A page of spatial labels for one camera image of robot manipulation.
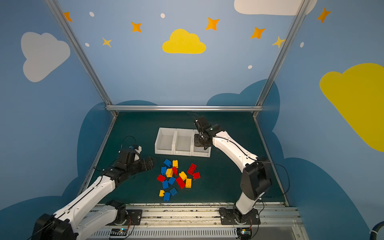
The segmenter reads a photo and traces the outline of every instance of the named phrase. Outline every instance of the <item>mounting plate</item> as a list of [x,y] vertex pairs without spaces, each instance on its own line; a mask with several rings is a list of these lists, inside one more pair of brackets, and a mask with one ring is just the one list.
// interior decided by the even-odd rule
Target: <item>mounting plate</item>
[[[239,225],[238,222],[235,221],[235,216],[233,214],[233,209],[226,209],[226,208],[220,208],[218,210],[220,214],[220,220],[221,225]],[[251,225],[251,219],[252,219],[252,225],[258,225],[260,224],[260,218],[259,218],[259,212],[257,209],[252,209],[251,214],[249,215],[249,218],[245,223],[242,223],[244,225]]]

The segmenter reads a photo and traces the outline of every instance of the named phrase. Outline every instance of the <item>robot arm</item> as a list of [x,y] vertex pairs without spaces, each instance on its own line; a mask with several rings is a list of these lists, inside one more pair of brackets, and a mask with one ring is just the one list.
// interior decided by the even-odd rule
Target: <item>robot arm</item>
[[234,206],[234,215],[237,222],[246,222],[256,201],[272,185],[269,176],[271,165],[259,162],[258,156],[243,148],[219,125],[209,124],[204,116],[195,119],[194,123],[199,132],[194,136],[195,146],[219,148],[242,172],[240,186],[243,192]]
[[84,217],[129,176],[153,169],[154,159],[140,159],[140,152],[138,145],[128,151],[120,151],[116,164],[105,169],[83,193],[53,215],[43,214],[36,221],[32,240],[84,240],[111,222],[124,223],[125,204],[114,201],[93,215]]

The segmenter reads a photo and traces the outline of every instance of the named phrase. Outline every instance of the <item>white cloud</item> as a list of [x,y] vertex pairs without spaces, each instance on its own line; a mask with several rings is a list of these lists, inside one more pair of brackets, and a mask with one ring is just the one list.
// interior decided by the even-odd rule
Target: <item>white cloud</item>
[[33,32],[24,33],[22,36],[22,51],[26,58],[24,75],[34,83],[48,76],[71,54],[66,42],[58,41],[49,33],[40,35]]
[[[310,0],[306,14],[317,0]],[[235,10],[242,14],[296,15],[301,0],[235,0]]]

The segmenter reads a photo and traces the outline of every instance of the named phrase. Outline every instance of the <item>green table surface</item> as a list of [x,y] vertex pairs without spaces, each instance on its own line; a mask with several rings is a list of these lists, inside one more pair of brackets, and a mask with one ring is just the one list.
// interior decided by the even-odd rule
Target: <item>green table surface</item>
[[[266,156],[265,149],[258,134],[251,113],[248,112],[204,112],[207,121],[214,125],[219,124],[222,129],[248,151],[257,156]],[[197,203],[197,202],[236,202],[241,194],[241,172],[238,167],[218,148],[212,147],[210,158],[189,157],[177,155],[155,154],[154,145],[159,127],[195,129],[193,124],[196,115],[187,112],[120,112],[113,126],[111,134],[104,147],[96,169],[105,169],[119,156],[122,140],[132,135],[137,144],[142,147],[141,157],[151,156],[156,159],[152,170],[141,172],[123,182],[119,187],[104,197],[100,203],[116,200],[129,203],[164,203],[159,192],[162,183],[156,178],[161,172],[164,160],[177,159],[178,171],[187,173],[191,163],[197,165],[195,172],[200,172],[201,178],[192,180],[192,188],[180,189],[175,182],[166,192],[173,187],[178,193],[170,197],[170,203]],[[131,137],[125,139],[122,149],[127,149],[134,144]],[[271,172],[272,183],[269,191],[263,198],[267,202],[284,202],[276,177]],[[100,176],[95,171],[91,183]]]

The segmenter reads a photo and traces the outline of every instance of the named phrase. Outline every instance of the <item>ventilation grille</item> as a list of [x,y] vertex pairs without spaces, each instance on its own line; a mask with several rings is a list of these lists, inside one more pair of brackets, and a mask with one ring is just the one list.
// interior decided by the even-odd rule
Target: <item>ventilation grille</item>
[[[110,230],[100,229],[92,234],[89,239],[108,239]],[[125,238],[125,236],[110,237],[111,239]],[[144,228],[134,229],[132,234],[127,238],[210,238],[222,237],[233,238],[237,237],[236,228]]]

